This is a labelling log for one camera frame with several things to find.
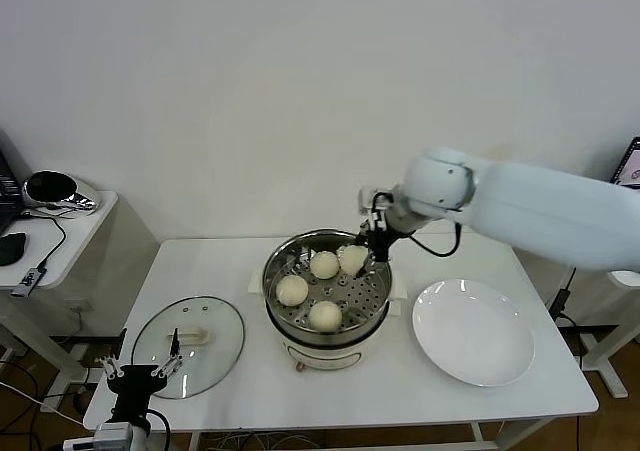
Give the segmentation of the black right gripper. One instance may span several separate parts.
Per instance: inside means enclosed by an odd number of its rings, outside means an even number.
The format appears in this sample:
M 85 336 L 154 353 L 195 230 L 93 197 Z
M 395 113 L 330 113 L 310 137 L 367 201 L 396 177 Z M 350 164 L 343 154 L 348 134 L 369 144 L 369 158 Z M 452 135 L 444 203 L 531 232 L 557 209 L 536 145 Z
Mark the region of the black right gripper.
M 356 277 L 374 272 L 377 262 L 387 262 L 391 246 L 400 238 L 401 233 L 387 223 L 383 211 L 371 211 L 355 237 L 356 246 L 368 249 Z

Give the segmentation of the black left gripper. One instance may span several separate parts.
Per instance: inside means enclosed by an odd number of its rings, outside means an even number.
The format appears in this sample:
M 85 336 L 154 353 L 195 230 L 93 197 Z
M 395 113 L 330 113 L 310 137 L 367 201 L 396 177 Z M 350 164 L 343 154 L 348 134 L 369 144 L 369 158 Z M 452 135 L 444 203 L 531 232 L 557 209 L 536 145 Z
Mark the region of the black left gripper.
M 107 386 L 116 395 L 110 422 L 142 422 L 146 419 L 151 396 L 164 388 L 164 377 L 170 378 L 181 367 L 178 329 L 171 337 L 169 357 L 159 366 L 124 365 L 119 357 L 126 336 L 123 328 L 106 355 L 97 357 L 107 376 Z

